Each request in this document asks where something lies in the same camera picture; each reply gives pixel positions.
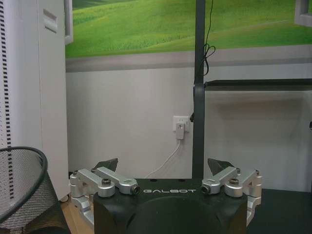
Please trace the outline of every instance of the metal gripper linkage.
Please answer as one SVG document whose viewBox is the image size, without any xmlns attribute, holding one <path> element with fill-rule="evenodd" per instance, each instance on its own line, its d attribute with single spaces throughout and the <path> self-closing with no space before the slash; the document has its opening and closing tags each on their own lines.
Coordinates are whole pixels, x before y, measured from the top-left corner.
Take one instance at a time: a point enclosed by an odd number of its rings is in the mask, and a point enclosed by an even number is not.
<svg viewBox="0 0 312 234">
<path fill-rule="evenodd" d="M 86 196 L 91 198 L 98 193 L 100 197 L 111 197 L 115 194 L 115 186 L 122 194 L 136 195 L 140 192 L 135 179 L 125 178 L 106 167 L 94 168 L 92 172 L 81 169 L 70 175 L 72 202 L 91 227 L 94 227 L 94 216 Z"/>
<path fill-rule="evenodd" d="M 214 167 L 216 163 L 224 164 L 227 162 L 214 159 L 208 160 L 210 168 Z M 254 217 L 256 206 L 261 204 L 262 175 L 258 170 L 241 170 L 239 168 L 229 166 L 215 174 L 213 177 L 202 180 L 202 191 L 207 195 L 218 194 L 222 186 L 224 186 L 224 191 L 228 196 L 241 197 L 243 196 L 243 193 L 248 196 L 248 226 Z"/>
</svg>

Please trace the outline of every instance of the mesh trash can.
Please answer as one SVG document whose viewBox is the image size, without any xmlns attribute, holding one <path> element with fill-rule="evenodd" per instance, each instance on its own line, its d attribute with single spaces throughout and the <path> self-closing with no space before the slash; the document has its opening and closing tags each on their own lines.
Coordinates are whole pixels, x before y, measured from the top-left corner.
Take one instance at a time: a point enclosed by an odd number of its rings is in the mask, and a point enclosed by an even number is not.
<svg viewBox="0 0 312 234">
<path fill-rule="evenodd" d="M 0 234 L 70 234 L 47 173 L 34 148 L 0 149 Z"/>
</svg>

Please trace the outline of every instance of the wall outlet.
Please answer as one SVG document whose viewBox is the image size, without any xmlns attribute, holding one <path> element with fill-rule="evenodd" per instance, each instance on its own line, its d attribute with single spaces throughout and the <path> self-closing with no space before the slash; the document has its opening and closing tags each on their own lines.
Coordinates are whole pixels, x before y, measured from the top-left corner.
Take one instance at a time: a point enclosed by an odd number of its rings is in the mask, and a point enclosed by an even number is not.
<svg viewBox="0 0 312 234">
<path fill-rule="evenodd" d="M 184 123 L 184 131 L 188 133 L 190 131 L 190 117 L 189 116 L 174 116 L 173 117 L 173 131 L 176 131 L 176 124 Z"/>
</svg>

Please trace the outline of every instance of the wooden floor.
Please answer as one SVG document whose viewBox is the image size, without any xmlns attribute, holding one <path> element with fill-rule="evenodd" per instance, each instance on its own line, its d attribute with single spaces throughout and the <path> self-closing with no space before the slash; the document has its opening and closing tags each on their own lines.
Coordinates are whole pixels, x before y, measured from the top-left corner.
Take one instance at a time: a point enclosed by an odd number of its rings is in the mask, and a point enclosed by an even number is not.
<svg viewBox="0 0 312 234">
<path fill-rule="evenodd" d="M 94 234 L 93 229 L 80 217 L 79 209 L 70 202 L 70 199 L 61 203 L 61 207 L 72 234 Z"/>
</svg>

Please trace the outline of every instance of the green hills wallpaper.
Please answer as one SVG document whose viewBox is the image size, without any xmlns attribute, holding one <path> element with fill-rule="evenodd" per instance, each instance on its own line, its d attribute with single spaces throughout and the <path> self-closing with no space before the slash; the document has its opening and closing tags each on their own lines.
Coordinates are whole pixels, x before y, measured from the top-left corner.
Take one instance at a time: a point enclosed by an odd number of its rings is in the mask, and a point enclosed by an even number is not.
<svg viewBox="0 0 312 234">
<path fill-rule="evenodd" d="M 195 0 L 73 0 L 66 57 L 191 51 Z M 211 0 L 206 1 L 206 24 Z M 295 0 L 215 0 L 210 43 L 218 49 L 312 44 L 294 23 Z"/>
</svg>

